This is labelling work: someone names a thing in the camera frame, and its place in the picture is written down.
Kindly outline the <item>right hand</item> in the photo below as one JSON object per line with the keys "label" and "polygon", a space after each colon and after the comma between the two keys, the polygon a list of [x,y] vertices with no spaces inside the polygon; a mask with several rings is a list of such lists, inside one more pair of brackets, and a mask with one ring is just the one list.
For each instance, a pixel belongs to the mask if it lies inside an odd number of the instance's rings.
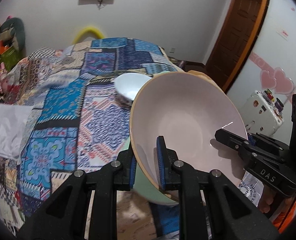
{"label": "right hand", "polygon": [[268,213],[270,211],[275,195],[276,192],[274,190],[272,190],[267,185],[264,185],[264,189],[258,203],[258,209],[262,213]]}

